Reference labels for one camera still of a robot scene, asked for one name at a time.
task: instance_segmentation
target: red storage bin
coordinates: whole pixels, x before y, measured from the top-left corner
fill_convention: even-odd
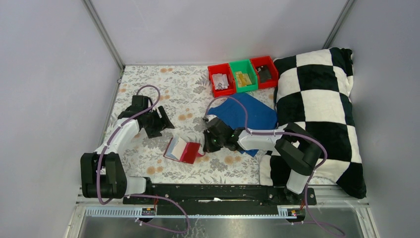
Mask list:
[[[252,66],[254,67],[255,73],[258,78],[258,89],[270,88],[277,86],[278,82],[278,72],[274,66],[273,60],[270,56],[263,56],[258,58],[250,59]],[[260,82],[260,76],[258,75],[257,68],[263,65],[267,65],[268,70],[271,74],[271,79],[267,80],[265,83]]]
[[[220,97],[220,96],[227,96],[232,95],[236,93],[236,83],[235,79],[233,78],[232,70],[230,69],[230,66],[228,63],[218,64],[218,65],[212,65],[207,67],[209,69],[209,79],[211,81],[211,87],[213,88],[213,94],[214,97]],[[216,90],[214,88],[214,82],[213,82],[213,74],[222,73],[227,75],[227,81],[229,82],[229,86],[227,89],[223,90]]]

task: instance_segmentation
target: black and white pillow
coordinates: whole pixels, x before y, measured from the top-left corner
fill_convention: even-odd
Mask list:
[[[351,55],[350,49],[331,48],[275,59],[280,78],[274,103],[280,127],[295,122],[326,148],[328,159],[314,176],[328,178],[349,195],[364,198],[366,185],[349,99]],[[289,178],[290,167],[274,153],[262,158],[261,185],[285,185]]]

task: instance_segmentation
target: blue cloth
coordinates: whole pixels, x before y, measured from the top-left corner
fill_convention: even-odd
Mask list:
[[[254,130],[272,130],[277,123],[277,113],[275,110],[267,107],[264,103],[247,93],[235,93],[230,95],[241,102],[248,112],[248,128]],[[209,115],[216,115],[232,129],[244,127],[245,112],[244,109],[232,99],[226,99],[220,106],[211,108]],[[251,156],[255,156],[258,150],[245,151]]]

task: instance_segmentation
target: gray wall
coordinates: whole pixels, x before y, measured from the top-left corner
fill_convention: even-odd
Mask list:
[[[126,64],[185,64],[318,50],[346,0],[92,2]]]
[[[0,237],[60,238],[118,68],[82,2],[0,3]]]
[[[419,237],[420,1],[359,0],[334,45],[354,50],[351,95],[383,238]]]

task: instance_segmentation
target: floor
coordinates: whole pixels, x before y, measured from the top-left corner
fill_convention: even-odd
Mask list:
[[[131,104],[131,97],[147,84],[160,89],[157,106],[163,106],[175,129],[166,129],[162,137],[148,139],[145,132],[136,135],[122,155],[128,176],[150,177],[154,183],[226,183],[259,184],[259,162],[265,151],[255,157],[223,148],[197,158],[193,165],[163,157],[171,137],[204,143],[202,121],[208,103],[214,98],[206,66],[127,66],[112,110],[107,135],[116,118]],[[274,89],[249,94],[273,108]],[[153,89],[140,94],[156,100]],[[334,184],[325,178],[313,178],[311,184]]]

